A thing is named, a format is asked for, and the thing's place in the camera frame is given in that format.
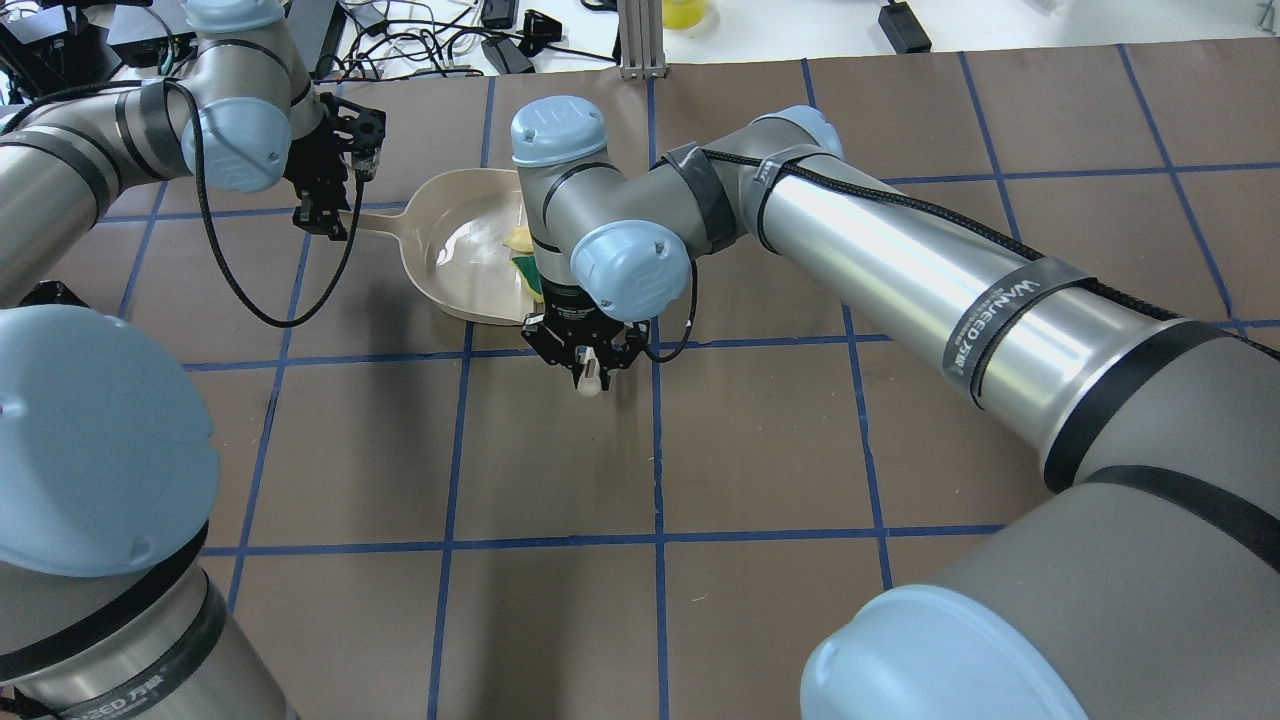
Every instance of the green object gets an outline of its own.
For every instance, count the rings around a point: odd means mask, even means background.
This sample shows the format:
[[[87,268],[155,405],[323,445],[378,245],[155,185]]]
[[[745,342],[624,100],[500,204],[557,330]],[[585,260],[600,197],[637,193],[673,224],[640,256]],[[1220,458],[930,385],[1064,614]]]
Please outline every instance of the green object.
[[[534,296],[538,302],[543,301],[543,281],[538,275],[538,264],[534,261],[532,255],[516,255],[511,259],[511,264],[520,270],[520,278],[525,281],[525,288],[529,293]]]

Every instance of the beige frying pan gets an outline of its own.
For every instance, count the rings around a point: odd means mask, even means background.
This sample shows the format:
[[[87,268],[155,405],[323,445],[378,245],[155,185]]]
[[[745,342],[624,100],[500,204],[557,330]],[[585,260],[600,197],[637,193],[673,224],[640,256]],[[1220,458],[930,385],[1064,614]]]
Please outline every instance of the beige frying pan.
[[[431,178],[398,215],[361,213],[357,234],[399,241],[408,278],[445,313],[518,325],[535,305],[503,240],[526,224],[515,170],[467,169]]]

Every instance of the grid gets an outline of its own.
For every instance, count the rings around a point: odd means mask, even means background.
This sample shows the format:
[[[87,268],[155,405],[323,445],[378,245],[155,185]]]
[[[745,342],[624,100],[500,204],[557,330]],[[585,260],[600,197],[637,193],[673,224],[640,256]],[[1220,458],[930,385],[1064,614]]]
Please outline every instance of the grid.
[[[946,183],[965,183],[965,182],[993,182],[1000,196],[1000,204],[1006,215],[1011,234],[1015,238],[1021,237],[1018,218],[1014,213],[1014,201],[1011,200],[1010,190],[1007,183],[1010,181],[1021,179],[1064,179],[1064,178],[1093,178],[1093,177],[1129,177],[1129,176],[1166,176],[1170,178],[1174,190],[1176,192],[1181,210],[1185,214],[1185,220],[1189,224],[1192,233],[1194,236],[1197,247],[1202,254],[1202,260],[1212,277],[1213,284],[1221,299],[1221,302],[1226,311],[1226,319],[1213,323],[1216,327],[1224,329],[1231,329],[1240,334],[1248,336],[1248,332],[1254,328],[1280,328],[1280,319],[1271,318],[1249,318],[1240,316],[1236,313],[1236,306],[1233,302],[1233,296],[1229,291],[1229,286],[1219,263],[1215,259],[1213,251],[1211,249],[1211,238],[1207,237],[1204,229],[1198,222],[1197,213],[1193,208],[1193,202],[1188,196],[1187,190],[1183,184],[1183,178],[1188,176],[1202,176],[1211,173],[1231,173],[1240,170],[1277,170],[1280,169],[1280,161],[1252,161],[1252,163],[1219,163],[1219,164],[1187,164],[1178,165],[1166,147],[1165,140],[1161,133],[1161,124],[1156,113],[1152,111],[1148,104],[1144,88],[1139,83],[1138,74],[1134,72],[1133,61],[1130,59],[1130,51],[1125,46],[1116,46],[1115,53],[1119,55],[1123,64],[1126,82],[1132,87],[1133,96],[1137,99],[1140,106],[1143,119],[1147,124],[1147,129],[1151,133],[1152,140],[1158,150],[1161,164],[1149,167],[1134,167],[1134,168],[1100,168],[1100,169],[1071,169],[1071,170],[1036,170],[1036,172],[1006,172],[1001,164],[1001,158],[997,155],[997,145],[995,142],[993,131],[988,124],[987,114],[984,113],[983,100],[980,97],[979,86],[974,79],[974,70],[970,68],[969,55],[961,53],[959,54],[959,65],[963,72],[964,82],[969,99],[972,101],[972,111],[977,119],[978,127],[980,129],[982,141],[986,149],[986,154],[989,161],[989,173],[965,173],[965,174],[938,174],[938,176],[911,176],[911,177],[886,177],[884,182],[890,184],[946,184]],[[813,73],[810,69],[810,63],[803,60],[800,63],[800,77],[795,77],[794,82],[799,86],[803,83],[803,91],[810,105],[822,109],[823,97],[815,91],[815,83]],[[484,135],[483,135],[483,149],[480,164],[483,167],[489,167],[489,154],[490,154],[490,141],[494,136],[494,106],[495,96],[498,94],[498,83],[494,78],[488,79],[486,99],[485,99],[485,119],[484,119]],[[657,159],[658,155],[658,114],[662,110],[658,108],[657,92],[654,88],[653,79],[649,81],[646,87],[646,124],[648,124],[648,155],[649,161]],[[146,229],[142,236],[142,241],[137,250],[137,255],[132,264],[132,270],[129,274],[128,283],[125,286],[118,314],[120,316],[127,316],[131,304],[133,301],[134,290],[137,287],[137,281],[143,269],[143,260],[151,245],[152,233],[159,223],[166,223],[182,219],[195,219],[198,214],[192,213],[161,213],[161,205],[165,197],[168,183],[161,184],[152,204],[151,213],[147,215],[120,215],[109,217],[102,220],[102,223],[146,223]],[[394,209],[401,208],[403,204],[398,202],[375,202],[369,204],[369,209]],[[259,215],[287,215],[291,213],[288,208],[276,209],[260,209],[260,210],[228,210],[228,211],[215,211],[218,218],[236,218],[236,217],[259,217]],[[298,309],[300,297],[302,295],[303,278],[307,270],[307,259],[312,252],[312,238],[307,236],[301,247],[301,252],[297,261],[297,269],[294,274],[294,282],[292,286],[292,292],[289,296],[289,316]],[[500,550],[515,550],[515,548],[549,548],[549,547],[593,547],[593,546],[640,546],[653,548],[653,571],[654,571],[654,588],[655,588],[655,647],[657,647],[657,707],[658,716],[663,720],[668,720],[672,716],[672,702],[671,702],[671,678],[669,678],[669,659],[668,659],[668,561],[667,552],[668,548],[675,544],[690,544],[690,543],[736,543],[736,542],[771,542],[771,541],[813,541],[813,539],[867,539],[874,541],[877,548],[877,560],[879,564],[881,584],[884,589],[893,587],[893,568],[890,557],[888,539],[890,538],[911,538],[911,537],[946,537],[946,536],[986,536],[1001,529],[1001,524],[957,524],[957,525],[896,525],[886,521],[884,511],[882,507],[879,478],[877,474],[877,457],[873,452],[873,427],[872,427],[872,413],[868,410],[867,388],[864,386],[863,366],[864,360],[861,354],[867,351],[868,347],[877,345],[891,343],[891,338],[879,332],[859,333],[858,320],[855,313],[847,306],[841,306],[841,316],[844,322],[842,334],[819,334],[808,337],[764,337],[764,338],[716,338],[709,341],[692,341],[690,342],[689,350],[691,352],[698,352],[700,350],[708,348],[749,348],[749,347],[778,347],[778,346],[845,346],[847,347],[849,365],[851,369],[851,375],[849,382],[852,389],[852,397],[856,404],[856,416],[858,428],[860,430],[860,438],[858,442],[860,445],[860,461],[864,466],[867,483],[868,483],[868,500],[870,503],[872,523],[868,527],[835,527],[835,528],[804,528],[804,529],[776,529],[776,530],[707,530],[707,532],[668,532],[666,524],[666,509],[664,509],[664,437],[663,437],[663,368],[660,365],[652,365],[652,423],[653,423],[653,500],[654,500],[654,514],[653,514],[653,529],[652,532],[644,533],[630,533],[630,534],[581,534],[581,536],[563,536],[563,537],[518,537],[518,538],[498,538],[498,539],[465,539],[456,537],[457,533],[457,516],[458,516],[458,496],[460,496],[460,483],[462,477],[462,464],[463,464],[463,448],[466,442],[466,419],[467,419],[467,400],[468,400],[468,384],[471,380],[472,361],[479,359],[494,359],[494,357],[524,357],[530,356],[532,351],[527,348],[521,350],[483,350],[476,347],[476,325],[467,323],[465,329],[465,337],[462,341],[461,351],[440,351],[440,352],[420,352],[420,354],[396,354],[396,355],[334,355],[334,356],[291,356],[289,346],[293,337],[293,331],[284,331],[282,342],[279,346],[279,352],[274,359],[264,357],[261,360],[248,360],[248,361],[230,361],[230,363],[195,363],[187,364],[186,368],[191,373],[234,373],[243,370],[274,370],[274,379],[270,391],[270,398],[266,406],[261,436],[257,443],[257,455],[253,462],[252,480],[248,493],[248,501],[244,509],[244,520],[242,525],[242,532],[239,536],[239,542],[234,546],[212,546],[205,550],[205,556],[207,557],[227,557],[234,560],[234,570],[230,579],[230,587],[228,591],[228,602],[230,607],[236,607],[237,600],[241,594],[241,585],[244,570],[244,561],[250,557],[270,557],[270,556],[325,556],[325,555],[364,555],[364,553],[401,553],[401,552],[436,552],[440,555],[440,571],[439,571],[439,587],[438,596],[435,598],[435,619],[434,619],[434,638],[433,638],[433,652],[431,652],[431,665],[429,676],[424,678],[424,693],[428,698],[428,712],[426,716],[431,720],[436,717],[443,717],[440,714],[439,700],[442,693],[442,674],[447,670],[443,666],[443,656],[445,648],[445,628],[451,614],[449,606],[449,587],[451,575],[453,573],[453,561],[460,552],[477,552],[477,551],[500,551]],[[662,348],[671,350],[676,346],[673,342],[663,341],[658,337],[658,323],[654,323],[654,341]],[[452,445],[452,457],[449,469],[449,483],[448,483],[448,503],[444,519],[444,533],[443,539],[430,541],[430,542],[378,542],[378,543],[334,543],[334,544],[253,544],[251,542],[251,534],[253,529],[255,512],[257,506],[257,500],[262,483],[264,466],[266,465],[269,448],[271,445],[273,427],[275,424],[276,407],[279,404],[282,387],[287,375],[287,372],[293,368],[306,368],[306,366],[328,366],[328,365],[343,365],[343,364],[366,364],[366,363],[436,363],[436,361],[452,361],[461,365],[458,375],[457,387],[457,406],[454,413],[454,425],[453,425],[453,445]],[[631,373],[640,373],[643,370],[632,369]]]

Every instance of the yellow container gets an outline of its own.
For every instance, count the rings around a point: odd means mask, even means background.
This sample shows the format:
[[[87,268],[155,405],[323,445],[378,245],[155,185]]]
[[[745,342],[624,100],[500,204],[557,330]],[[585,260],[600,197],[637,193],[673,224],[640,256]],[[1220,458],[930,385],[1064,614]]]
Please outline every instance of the yellow container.
[[[691,28],[707,14],[707,0],[662,0],[662,27]]]

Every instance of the metal post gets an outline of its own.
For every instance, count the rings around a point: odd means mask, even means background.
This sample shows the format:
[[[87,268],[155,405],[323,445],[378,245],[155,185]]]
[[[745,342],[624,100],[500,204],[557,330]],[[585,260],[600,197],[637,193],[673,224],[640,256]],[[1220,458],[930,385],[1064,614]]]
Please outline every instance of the metal post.
[[[618,0],[622,78],[667,77],[660,0]]]

